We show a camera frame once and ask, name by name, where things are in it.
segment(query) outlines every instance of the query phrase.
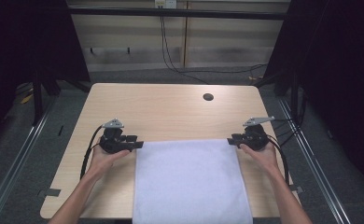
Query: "person's right hand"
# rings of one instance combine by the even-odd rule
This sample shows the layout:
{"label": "person's right hand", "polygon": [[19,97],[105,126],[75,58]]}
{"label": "person's right hand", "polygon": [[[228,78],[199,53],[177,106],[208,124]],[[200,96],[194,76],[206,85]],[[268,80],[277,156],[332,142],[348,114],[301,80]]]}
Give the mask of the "person's right hand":
{"label": "person's right hand", "polygon": [[269,142],[261,151],[254,151],[252,148],[245,144],[241,144],[240,148],[245,153],[249,154],[263,171],[270,172],[273,168],[278,169],[278,163],[275,156],[275,148],[273,143]]}

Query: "person's left hand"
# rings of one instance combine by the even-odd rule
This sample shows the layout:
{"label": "person's left hand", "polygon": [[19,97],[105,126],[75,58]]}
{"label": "person's left hand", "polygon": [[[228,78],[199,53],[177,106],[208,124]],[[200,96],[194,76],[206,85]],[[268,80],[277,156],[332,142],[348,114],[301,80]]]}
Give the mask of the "person's left hand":
{"label": "person's left hand", "polygon": [[93,175],[96,180],[99,180],[103,175],[112,167],[113,162],[117,159],[125,157],[130,153],[125,149],[115,154],[109,154],[105,152],[100,145],[100,139],[97,141],[97,145],[92,152],[91,164],[86,175]]}

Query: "hand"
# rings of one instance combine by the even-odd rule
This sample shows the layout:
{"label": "hand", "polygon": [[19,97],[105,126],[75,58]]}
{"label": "hand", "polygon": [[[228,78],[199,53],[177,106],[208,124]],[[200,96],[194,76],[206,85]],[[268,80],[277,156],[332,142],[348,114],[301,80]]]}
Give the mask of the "hand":
{"label": "hand", "polygon": [[103,175],[112,167],[113,162],[117,159],[125,157],[130,153],[125,149],[115,154],[109,154],[105,152],[100,145],[100,138],[97,141],[97,145],[92,152],[91,164],[86,175],[93,175],[96,180],[99,180]]}
{"label": "hand", "polygon": [[245,144],[241,144],[240,148],[245,153],[249,154],[263,171],[270,172],[273,168],[278,169],[278,163],[275,156],[275,148],[273,143],[269,142],[261,151],[254,151],[252,148]]}

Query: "gray carpet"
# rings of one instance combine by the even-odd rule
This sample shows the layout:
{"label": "gray carpet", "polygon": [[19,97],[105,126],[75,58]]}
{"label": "gray carpet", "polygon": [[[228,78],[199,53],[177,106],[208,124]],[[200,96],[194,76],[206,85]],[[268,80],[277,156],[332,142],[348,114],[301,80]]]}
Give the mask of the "gray carpet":
{"label": "gray carpet", "polygon": [[[201,68],[200,70],[230,71],[230,68]],[[232,68],[233,71],[247,70],[249,68]],[[255,70],[254,77],[260,76],[265,68]],[[222,74],[214,72],[187,73],[209,84],[217,85],[249,85],[251,76],[249,72]],[[125,72],[91,73],[92,83],[118,82],[118,83],[183,83],[203,84],[200,80],[186,77],[169,69],[137,70]],[[77,118],[87,98],[87,93],[76,90],[65,82],[60,82],[62,92],[57,98],[49,118],[37,139],[35,146],[25,163],[24,168],[14,186],[7,202],[0,214],[0,223],[45,223],[39,215],[44,201],[37,196],[41,189],[49,188],[55,175],[63,151],[74,130]],[[273,94],[273,86],[268,85],[259,89],[263,102],[269,115],[283,119],[284,115]],[[8,167],[31,128],[33,121],[33,102],[26,105],[14,104],[0,132],[0,183]],[[291,130],[288,124],[273,121],[275,133],[280,143],[284,142]],[[301,126],[313,151],[316,154],[329,182],[341,199],[347,215],[352,223],[364,223],[364,177],[344,156],[343,149],[337,140],[327,135],[327,126],[308,104],[304,122]],[[300,199],[314,223],[337,223],[331,213],[316,180],[303,157],[297,141],[291,138],[283,150],[291,176],[296,186],[304,190]],[[255,223],[280,223],[279,218],[255,218]],[[81,220],[79,223],[115,223],[113,220]]]}

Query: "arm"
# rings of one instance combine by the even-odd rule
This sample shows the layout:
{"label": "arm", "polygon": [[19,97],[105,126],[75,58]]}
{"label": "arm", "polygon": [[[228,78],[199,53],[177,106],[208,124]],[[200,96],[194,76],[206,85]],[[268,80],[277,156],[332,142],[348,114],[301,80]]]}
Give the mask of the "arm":
{"label": "arm", "polygon": [[262,151],[254,151],[244,144],[241,144],[240,148],[249,154],[265,172],[266,176],[269,177],[277,201],[281,222],[290,224],[312,223],[290,191],[278,168],[274,145],[269,143]]}
{"label": "arm", "polygon": [[89,170],[49,223],[77,223],[95,183],[112,167],[115,160],[129,153],[129,150],[122,150],[115,154],[108,154],[99,145],[95,146]]}

